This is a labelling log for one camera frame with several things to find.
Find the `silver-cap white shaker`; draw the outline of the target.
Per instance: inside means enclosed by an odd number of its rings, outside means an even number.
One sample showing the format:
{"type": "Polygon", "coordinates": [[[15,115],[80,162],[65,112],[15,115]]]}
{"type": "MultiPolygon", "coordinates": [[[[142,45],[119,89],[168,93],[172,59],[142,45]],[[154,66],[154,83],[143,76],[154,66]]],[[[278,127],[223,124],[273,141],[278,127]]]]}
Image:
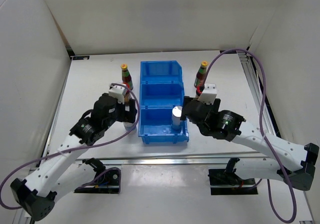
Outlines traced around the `silver-cap white shaker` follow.
{"type": "Polygon", "coordinates": [[[137,131],[136,123],[123,122],[123,126],[129,135],[132,135],[137,131]]]}
{"type": "Polygon", "coordinates": [[[175,106],[171,112],[171,128],[175,131],[182,129],[182,106],[175,106]]]}

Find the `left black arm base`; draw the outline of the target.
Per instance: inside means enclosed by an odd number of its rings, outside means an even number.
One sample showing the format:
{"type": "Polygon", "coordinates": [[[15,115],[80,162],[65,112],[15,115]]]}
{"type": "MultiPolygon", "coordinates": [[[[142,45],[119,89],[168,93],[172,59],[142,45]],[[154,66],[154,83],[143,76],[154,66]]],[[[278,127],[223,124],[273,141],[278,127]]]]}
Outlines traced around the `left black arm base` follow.
{"type": "Polygon", "coordinates": [[[121,170],[117,167],[109,168],[106,173],[92,184],[77,188],[77,194],[119,194],[121,192],[121,170]]]}

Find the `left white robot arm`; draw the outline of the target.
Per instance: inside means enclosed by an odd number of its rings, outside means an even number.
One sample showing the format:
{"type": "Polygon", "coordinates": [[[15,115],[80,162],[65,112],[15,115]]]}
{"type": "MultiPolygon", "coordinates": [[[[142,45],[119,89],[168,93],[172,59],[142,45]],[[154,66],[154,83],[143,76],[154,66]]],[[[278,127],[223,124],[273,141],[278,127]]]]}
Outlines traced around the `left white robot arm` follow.
{"type": "Polygon", "coordinates": [[[107,169],[96,158],[85,160],[71,169],[76,159],[101,139],[114,122],[136,124],[139,103],[136,97],[129,105],[104,93],[94,103],[93,109],[83,113],[70,129],[56,153],[24,179],[12,181],[10,188],[16,202],[34,221],[44,219],[55,204],[77,188],[103,182],[107,169]]]}

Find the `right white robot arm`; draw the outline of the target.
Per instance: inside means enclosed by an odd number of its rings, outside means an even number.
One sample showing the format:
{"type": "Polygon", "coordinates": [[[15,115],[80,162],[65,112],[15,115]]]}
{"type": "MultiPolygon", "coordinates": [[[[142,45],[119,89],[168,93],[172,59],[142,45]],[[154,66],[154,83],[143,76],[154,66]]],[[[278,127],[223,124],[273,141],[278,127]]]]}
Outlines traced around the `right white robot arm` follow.
{"type": "Polygon", "coordinates": [[[297,190],[311,189],[320,150],[318,145],[300,145],[270,133],[262,134],[243,116],[229,110],[220,111],[219,106],[220,99],[205,104],[186,96],[181,119],[189,119],[203,136],[240,144],[268,156],[268,160],[252,164],[231,158],[224,171],[227,182],[236,184],[241,179],[272,179],[283,181],[297,190]]]}

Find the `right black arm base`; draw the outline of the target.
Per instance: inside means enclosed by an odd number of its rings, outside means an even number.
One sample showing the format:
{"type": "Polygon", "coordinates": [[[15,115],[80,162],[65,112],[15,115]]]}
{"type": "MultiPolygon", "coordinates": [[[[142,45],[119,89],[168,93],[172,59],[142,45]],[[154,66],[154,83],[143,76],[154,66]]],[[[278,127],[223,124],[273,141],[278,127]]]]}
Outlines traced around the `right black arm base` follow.
{"type": "Polygon", "coordinates": [[[255,179],[243,180],[235,175],[227,175],[224,169],[209,169],[208,178],[212,196],[257,195],[255,179]]]}

